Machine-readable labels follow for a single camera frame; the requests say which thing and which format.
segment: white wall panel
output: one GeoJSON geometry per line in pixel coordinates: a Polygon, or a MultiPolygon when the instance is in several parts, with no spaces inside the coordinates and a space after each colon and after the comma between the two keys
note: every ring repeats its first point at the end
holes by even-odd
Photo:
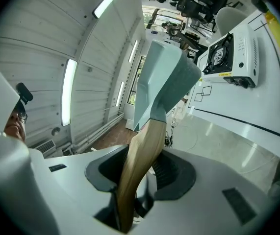
{"type": "Polygon", "coordinates": [[[129,34],[135,19],[138,17],[136,4],[133,0],[115,0],[114,5],[124,24],[125,30],[129,34]]]}
{"type": "Polygon", "coordinates": [[[113,84],[128,34],[142,17],[141,0],[116,0],[96,21],[92,11],[100,1],[12,0],[0,17],[0,71],[13,87],[23,82],[34,95],[25,107],[29,146],[71,140],[69,126],[61,126],[61,89],[66,61],[81,53],[83,36],[88,40],[74,81],[71,135],[78,142],[104,124],[107,110],[109,119],[118,114],[116,101],[108,107],[109,94],[125,79],[113,84]],[[61,131],[53,137],[55,127],[61,131]]]}

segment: ceiling light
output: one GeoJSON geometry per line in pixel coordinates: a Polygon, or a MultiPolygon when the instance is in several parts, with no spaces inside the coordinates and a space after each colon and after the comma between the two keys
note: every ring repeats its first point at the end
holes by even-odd
{"type": "Polygon", "coordinates": [[[75,78],[77,62],[69,59],[66,65],[65,77],[62,85],[61,122],[62,126],[70,124],[71,92],[75,78]]]}
{"type": "Polygon", "coordinates": [[[119,93],[118,93],[118,97],[117,97],[117,101],[116,101],[116,106],[118,106],[118,105],[119,105],[120,96],[121,96],[121,92],[122,92],[122,88],[123,88],[123,86],[124,86],[124,83],[123,83],[123,82],[121,82],[121,84],[120,84],[120,89],[119,89],[119,93]]]}
{"type": "Polygon", "coordinates": [[[100,18],[102,13],[111,4],[111,2],[113,2],[113,0],[103,0],[103,1],[101,1],[101,3],[92,12],[94,17],[100,18]]]}
{"type": "Polygon", "coordinates": [[[138,44],[138,41],[135,40],[134,46],[133,46],[132,51],[131,51],[131,55],[130,55],[130,57],[129,57],[129,63],[131,63],[131,60],[132,60],[132,57],[133,57],[133,54],[134,54],[134,52],[135,52],[135,48],[136,48],[136,45],[137,45],[137,44],[138,44]]]}

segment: white countertop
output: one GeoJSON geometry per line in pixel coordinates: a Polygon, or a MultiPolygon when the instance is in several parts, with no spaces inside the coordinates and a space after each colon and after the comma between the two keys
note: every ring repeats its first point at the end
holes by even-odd
{"type": "MultiPolygon", "coordinates": [[[[255,11],[248,24],[258,37],[258,86],[244,89],[228,83],[197,82],[187,112],[233,131],[280,157],[280,50],[264,16],[255,11]]],[[[198,59],[203,70],[208,51],[198,59]]]]}

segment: pipe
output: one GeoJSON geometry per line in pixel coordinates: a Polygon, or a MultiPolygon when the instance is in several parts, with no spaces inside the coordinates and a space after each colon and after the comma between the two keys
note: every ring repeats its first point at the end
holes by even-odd
{"type": "Polygon", "coordinates": [[[64,144],[64,145],[61,145],[61,146],[59,146],[59,147],[57,147],[56,149],[58,150],[58,149],[65,149],[65,148],[68,148],[69,146],[71,145],[71,143],[70,142],[67,142],[66,144],[64,144]]]}
{"type": "Polygon", "coordinates": [[[88,144],[91,143],[91,140],[96,140],[98,139],[101,135],[103,135],[108,129],[110,129],[113,125],[115,125],[118,121],[120,121],[122,119],[122,117],[124,116],[124,114],[119,115],[118,117],[114,118],[112,121],[110,121],[109,123],[107,123],[106,125],[104,125],[102,128],[98,129],[96,132],[92,133],[91,135],[89,135],[88,137],[86,137],[84,140],[84,143],[88,142],[88,144]]]}
{"type": "Polygon", "coordinates": [[[80,146],[82,146],[85,142],[87,142],[89,139],[91,139],[94,135],[97,135],[100,131],[102,131],[104,128],[106,128],[107,126],[109,126],[112,122],[114,122],[115,120],[117,120],[121,115],[117,116],[116,118],[114,118],[112,121],[108,122],[107,124],[105,124],[104,126],[102,126],[101,128],[97,129],[95,132],[93,132],[92,134],[88,135],[86,138],[84,138],[82,141],[80,141],[78,144],[74,144],[73,148],[79,148],[80,146]]]}
{"type": "Polygon", "coordinates": [[[112,124],[111,126],[109,126],[107,129],[105,129],[98,137],[93,138],[92,140],[88,141],[86,144],[84,144],[83,146],[81,146],[76,153],[80,154],[82,153],[88,146],[90,146],[92,143],[94,143],[99,137],[101,137],[103,134],[105,134],[111,127],[113,127],[115,125],[112,124]]]}
{"type": "Polygon", "coordinates": [[[111,129],[111,127],[113,127],[118,121],[120,121],[122,119],[122,117],[124,116],[124,114],[119,115],[118,117],[114,118],[112,121],[110,121],[107,125],[106,124],[106,128],[101,128],[103,129],[103,131],[98,134],[96,137],[91,136],[92,138],[89,139],[89,137],[85,138],[87,139],[85,142],[85,144],[83,146],[81,146],[79,149],[76,150],[77,154],[82,153],[89,145],[91,145],[91,143],[93,143],[94,141],[96,141],[99,137],[101,137],[106,131],[108,131],[109,129],[111,129]]]}

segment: window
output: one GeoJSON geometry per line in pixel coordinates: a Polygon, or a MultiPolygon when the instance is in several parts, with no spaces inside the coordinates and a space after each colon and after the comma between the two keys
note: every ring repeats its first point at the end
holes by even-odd
{"type": "Polygon", "coordinates": [[[168,9],[159,9],[153,6],[142,6],[144,26],[146,29],[166,32],[161,24],[165,22],[172,22],[175,24],[182,24],[183,17],[180,12],[168,9]]]}
{"type": "Polygon", "coordinates": [[[138,84],[138,80],[139,80],[139,77],[140,77],[140,74],[141,74],[141,71],[142,71],[142,67],[144,65],[144,61],[145,61],[145,57],[141,57],[138,69],[137,69],[136,74],[135,74],[133,85],[132,85],[132,88],[131,88],[131,91],[130,91],[128,104],[133,104],[133,105],[135,104],[136,86],[138,84]]]}

